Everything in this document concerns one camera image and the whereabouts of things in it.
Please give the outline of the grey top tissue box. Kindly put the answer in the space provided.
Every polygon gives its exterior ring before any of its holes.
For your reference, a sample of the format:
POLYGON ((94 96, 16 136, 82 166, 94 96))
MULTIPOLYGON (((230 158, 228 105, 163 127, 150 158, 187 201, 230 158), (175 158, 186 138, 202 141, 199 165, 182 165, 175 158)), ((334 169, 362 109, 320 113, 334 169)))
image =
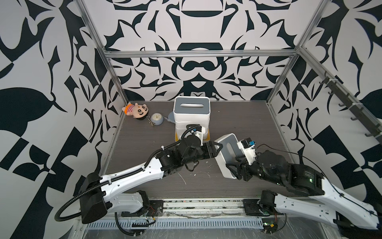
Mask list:
POLYGON ((223 149, 220 151, 215 160, 219 166, 222 175, 225 178, 236 179, 235 176, 231 174, 230 171, 226 168, 227 163, 242 163, 243 178, 245 175, 245 167, 251 166, 248 164, 242 150, 240 150, 237 146, 237 143, 239 141, 240 140, 237 139, 234 133, 226 134, 215 141, 223 145, 223 149))
POLYGON ((189 124, 199 124, 206 128, 207 137, 210 124, 210 99, 208 97, 178 96, 175 98, 173 114, 178 138, 189 124))

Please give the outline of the yellow top tissue box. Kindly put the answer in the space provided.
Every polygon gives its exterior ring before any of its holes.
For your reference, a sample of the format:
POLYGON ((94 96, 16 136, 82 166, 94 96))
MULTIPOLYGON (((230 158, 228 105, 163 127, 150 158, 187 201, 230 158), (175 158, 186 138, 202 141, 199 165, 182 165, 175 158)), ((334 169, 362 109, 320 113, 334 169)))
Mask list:
MULTIPOLYGON (((178 132, 176 131, 176 132, 175 132, 175 141, 180 140, 180 137, 181 137, 181 135, 178 134, 178 132)), ((207 130, 206 130, 206 133, 203 134, 203 142, 205 142, 205 141, 209 141, 209 140, 210 140, 210 130, 207 129, 207 130)))

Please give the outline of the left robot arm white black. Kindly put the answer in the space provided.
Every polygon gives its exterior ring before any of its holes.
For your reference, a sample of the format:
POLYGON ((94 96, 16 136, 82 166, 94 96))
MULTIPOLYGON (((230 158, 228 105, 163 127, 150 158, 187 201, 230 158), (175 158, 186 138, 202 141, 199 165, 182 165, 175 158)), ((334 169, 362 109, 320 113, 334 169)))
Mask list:
POLYGON ((79 194, 66 202, 55 214, 57 222, 81 217, 83 224, 116 212, 118 196, 149 181, 177 173, 190 163, 215 158, 223 149, 221 143, 203 142, 194 134, 154 151, 149 159, 127 170, 99 176, 91 173, 83 182, 79 194))

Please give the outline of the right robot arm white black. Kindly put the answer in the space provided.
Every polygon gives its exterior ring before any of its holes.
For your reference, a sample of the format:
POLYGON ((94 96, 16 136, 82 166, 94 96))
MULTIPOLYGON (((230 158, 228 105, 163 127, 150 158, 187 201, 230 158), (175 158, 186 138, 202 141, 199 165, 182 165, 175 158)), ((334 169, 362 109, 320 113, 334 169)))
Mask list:
POLYGON ((264 190, 249 215, 294 214, 338 228, 349 239, 380 239, 382 213, 334 186, 322 173, 302 164, 288 163, 271 151, 222 151, 216 158, 224 177, 249 181, 253 177, 283 186, 311 202, 264 190))

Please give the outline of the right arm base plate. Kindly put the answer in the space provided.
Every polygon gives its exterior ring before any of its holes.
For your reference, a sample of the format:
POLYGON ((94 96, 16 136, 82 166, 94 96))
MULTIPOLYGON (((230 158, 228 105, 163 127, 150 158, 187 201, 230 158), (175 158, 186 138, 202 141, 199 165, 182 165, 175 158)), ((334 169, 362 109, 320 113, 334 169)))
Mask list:
POLYGON ((274 200, 243 199, 242 202, 247 216, 267 217, 279 214, 279 212, 276 211, 274 200))

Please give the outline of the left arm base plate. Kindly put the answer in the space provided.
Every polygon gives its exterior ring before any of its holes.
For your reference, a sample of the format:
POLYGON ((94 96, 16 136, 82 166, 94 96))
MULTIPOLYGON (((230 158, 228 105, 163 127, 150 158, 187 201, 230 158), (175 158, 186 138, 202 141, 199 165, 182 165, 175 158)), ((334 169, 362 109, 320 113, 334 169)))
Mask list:
POLYGON ((163 212, 163 200, 150 200, 148 204, 144 204, 141 209, 135 213, 122 212, 122 217, 155 217, 163 212))

